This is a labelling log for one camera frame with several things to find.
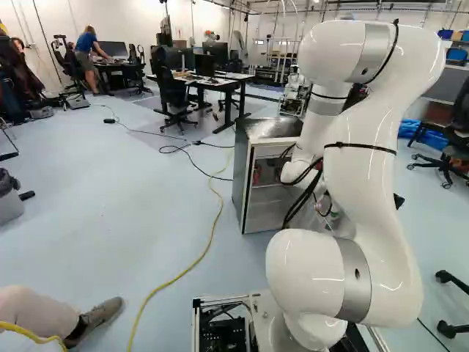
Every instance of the white wall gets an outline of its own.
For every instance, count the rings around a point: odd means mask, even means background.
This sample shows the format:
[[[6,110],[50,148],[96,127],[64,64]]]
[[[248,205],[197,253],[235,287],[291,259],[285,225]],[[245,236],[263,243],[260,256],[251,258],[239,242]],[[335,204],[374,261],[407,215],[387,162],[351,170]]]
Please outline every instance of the white wall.
[[[156,45],[156,33],[160,32],[160,21],[166,15],[164,5],[156,0],[35,0],[35,2],[47,44],[32,0],[13,0],[19,21],[11,2],[0,0],[0,16],[10,36],[20,37],[26,39],[26,42],[36,44],[26,51],[26,58],[32,70],[49,90],[60,90],[62,87],[48,53],[48,45],[55,34],[65,34],[69,41],[75,42],[84,27],[91,24],[96,28],[99,40],[116,40],[142,45],[148,63],[149,47]],[[210,29],[219,34],[221,40],[229,39],[228,9],[196,0],[193,6],[193,32],[191,0],[168,1],[168,12],[171,16],[174,38],[188,40],[194,36],[196,45],[202,45],[204,31]],[[148,73],[151,71],[149,65],[145,70]],[[60,67],[59,72],[63,82],[68,83]]]

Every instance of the blue tarp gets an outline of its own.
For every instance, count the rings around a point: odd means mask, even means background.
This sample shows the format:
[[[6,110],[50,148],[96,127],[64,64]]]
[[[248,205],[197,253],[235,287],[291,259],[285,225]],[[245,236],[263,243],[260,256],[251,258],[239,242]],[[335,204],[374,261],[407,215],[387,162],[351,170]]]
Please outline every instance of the blue tarp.
[[[417,131],[419,124],[420,120],[402,120],[401,125],[399,127],[399,134],[397,135],[397,137],[411,139],[414,133]],[[429,145],[430,147],[435,148],[437,150],[443,150],[443,148],[448,145],[448,140],[444,137],[442,133],[432,130],[426,130],[426,133],[421,136],[418,141],[420,143]]]

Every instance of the blue shirt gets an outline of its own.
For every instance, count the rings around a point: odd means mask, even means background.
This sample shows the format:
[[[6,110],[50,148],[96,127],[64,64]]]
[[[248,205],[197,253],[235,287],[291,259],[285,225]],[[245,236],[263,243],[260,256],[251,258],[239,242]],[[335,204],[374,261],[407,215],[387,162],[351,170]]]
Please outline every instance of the blue shirt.
[[[90,32],[82,33],[76,41],[75,50],[88,53],[91,50],[94,42],[97,42],[96,35]]]

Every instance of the beige pants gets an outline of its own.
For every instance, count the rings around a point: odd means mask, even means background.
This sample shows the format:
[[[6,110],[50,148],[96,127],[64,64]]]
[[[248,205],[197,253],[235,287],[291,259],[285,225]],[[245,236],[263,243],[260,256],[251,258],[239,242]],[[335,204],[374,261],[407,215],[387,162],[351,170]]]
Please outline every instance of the beige pants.
[[[0,321],[19,325],[39,337],[57,335],[63,339],[76,327],[78,313],[69,304],[14,285],[0,287]]]

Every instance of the computer monitor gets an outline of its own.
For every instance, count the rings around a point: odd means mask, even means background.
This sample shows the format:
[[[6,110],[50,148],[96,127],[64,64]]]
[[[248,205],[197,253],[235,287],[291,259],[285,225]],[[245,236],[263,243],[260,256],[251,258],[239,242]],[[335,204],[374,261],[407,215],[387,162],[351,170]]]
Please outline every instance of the computer monitor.
[[[225,67],[228,63],[228,43],[214,42],[202,43],[204,54],[210,53],[215,57],[215,63],[219,67]]]
[[[127,46],[124,42],[99,42],[100,47],[113,58],[127,59]]]
[[[215,57],[213,55],[195,55],[196,73],[201,76],[213,77],[215,75]]]
[[[192,48],[170,48],[168,46],[161,46],[161,48],[164,52],[164,55],[162,55],[164,57],[161,57],[161,60],[164,61],[167,68],[170,68],[171,70],[181,70],[182,57],[184,57],[184,68],[189,70],[194,69],[195,62]]]

